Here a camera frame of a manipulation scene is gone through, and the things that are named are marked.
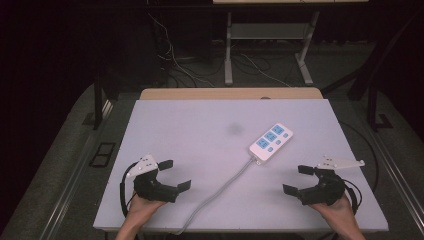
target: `table leg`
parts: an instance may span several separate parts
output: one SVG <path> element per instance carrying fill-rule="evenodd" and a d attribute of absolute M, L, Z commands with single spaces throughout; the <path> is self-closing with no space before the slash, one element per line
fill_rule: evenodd
<path fill-rule="evenodd" d="M 309 48 L 309 45 L 310 45 L 311 40 L 312 40 L 312 36 L 314 34 L 314 31 L 315 31 L 315 26 L 316 26 L 317 21 L 318 21 L 318 16 L 319 16 L 319 12 L 314 12 L 314 14 L 312 15 L 312 19 L 311 19 L 311 22 L 309 24 L 307 33 L 306 33 L 306 37 L 304 39 L 303 48 L 299 53 L 295 54 L 295 58 L 296 58 L 298 66 L 299 66 L 299 70 L 302 73 L 302 77 L 303 77 L 303 80 L 305 81 L 306 85 L 312 85 L 313 84 L 311 75 L 309 74 L 309 70 L 306 67 L 305 56 L 306 56 L 306 53 L 308 52 L 308 48 Z"/>
<path fill-rule="evenodd" d="M 227 19 L 227 41 L 226 41 L 226 55 L 225 55 L 225 85 L 233 85 L 233 71 L 231 66 L 231 12 L 228 13 Z"/>

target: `power strip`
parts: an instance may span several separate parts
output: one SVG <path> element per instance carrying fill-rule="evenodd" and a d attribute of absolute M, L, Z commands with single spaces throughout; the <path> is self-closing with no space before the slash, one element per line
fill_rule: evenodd
<path fill-rule="evenodd" d="M 276 123 L 249 147 L 250 154 L 258 165 L 265 164 L 284 144 L 293 137 L 293 132 L 281 123 Z"/>

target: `hand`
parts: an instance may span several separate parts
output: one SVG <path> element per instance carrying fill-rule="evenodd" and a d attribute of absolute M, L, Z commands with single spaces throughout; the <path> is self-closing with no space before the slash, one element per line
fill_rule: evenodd
<path fill-rule="evenodd" d="M 140 228 L 153 216 L 156 210 L 166 204 L 161 201 L 149 201 L 137 194 L 131 200 L 127 217 L 116 236 L 117 240 L 133 240 Z"/>
<path fill-rule="evenodd" d="M 343 197 L 331 206 L 325 203 L 317 203 L 309 205 L 317 210 L 321 216 L 327 221 L 328 225 L 346 240 L 363 240 L 349 199 L 343 194 Z"/>

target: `table surface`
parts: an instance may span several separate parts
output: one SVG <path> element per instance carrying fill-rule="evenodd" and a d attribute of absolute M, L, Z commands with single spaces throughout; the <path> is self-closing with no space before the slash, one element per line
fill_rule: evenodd
<path fill-rule="evenodd" d="M 272 89 L 270 92 L 317 93 L 316 89 L 307 89 Z M 282 184 L 299 189 L 317 184 L 316 177 L 297 173 L 298 165 L 315 166 L 323 155 L 354 159 L 327 100 L 322 96 L 315 99 L 257 99 L 264 94 L 266 97 L 272 95 L 266 89 L 245 89 L 253 92 L 254 96 L 243 94 L 243 89 L 217 89 L 218 93 L 225 92 L 224 95 L 239 92 L 244 98 L 242 100 L 211 99 L 213 91 L 205 89 L 198 89 L 203 94 L 192 99 L 193 94 L 187 93 L 197 92 L 196 89 L 164 89 L 162 93 L 169 93 L 165 94 L 168 100 L 147 100 L 154 98 L 149 94 L 159 94 L 157 91 L 162 92 L 158 89 L 143 91 L 142 100 L 135 104 L 94 222 L 95 228 L 105 231 L 119 229 L 124 220 L 119 204 L 122 174 L 131 163 L 151 153 L 157 162 L 174 160 L 173 168 L 159 172 L 160 182 L 176 186 L 191 179 L 192 188 L 181 193 L 176 203 L 159 209 L 144 226 L 145 230 L 178 231 L 200 202 L 219 189 L 250 159 L 248 146 L 273 124 L 282 122 L 294 132 L 290 142 L 267 164 L 249 166 L 222 195 L 198 212 L 187 231 L 329 230 L 317 212 L 302 206 L 298 199 L 285 195 L 282 190 Z M 189 100 L 176 100 L 176 92 L 184 93 L 180 99 Z M 362 171 L 352 168 L 340 170 L 337 174 L 354 182 L 362 192 L 363 204 L 357 213 L 361 229 L 387 230 L 387 221 Z M 127 180 L 126 183 L 129 199 L 132 182 Z"/>

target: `floor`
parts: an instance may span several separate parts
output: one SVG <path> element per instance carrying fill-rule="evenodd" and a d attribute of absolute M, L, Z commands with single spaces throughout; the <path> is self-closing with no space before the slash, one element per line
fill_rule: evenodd
<path fill-rule="evenodd" d="M 306 64 L 313 87 L 322 89 L 356 70 L 373 47 L 372 43 L 312 44 Z M 298 42 L 235 42 L 233 87 L 305 86 L 293 57 L 300 48 Z M 179 64 L 169 69 L 161 87 L 227 87 L 222 42 L 214 42 L 213 54 L 212 61 L 205 62 L 177 49 L 175 59 Z M 346 95 L 350 85 L 324 97 L 330 100 L 355 157 L 366 161 L 362 170 L 370 186 L 375 186 L 376 199 L 389 223 L 390 231 L 366 233 L 366 237 L 423 239 L 422 222 L 417 223 L 423 216 L 424 144 L 381 93 L 377 112 L 385 114 L 393 128 L 373 132 L 365 122 L 367 97 L 350 101 Z M 140 92 L 123 91 L 118 100 L 106 101 L 104 121 L 97 130 L 91 124 L 93 86 L 81 95 L 0 239 L 114 239 L 114 233 L 105 234 L 92 225 L 139 95 Z M 115 143 L 110 161 L 105 168 L 90 167 L 101 143 Z M 321 238 L 324 234 L 298 233 L 307 240 L 331 238 Z M 283 239 L 280 235 L 272 237 Z"/>

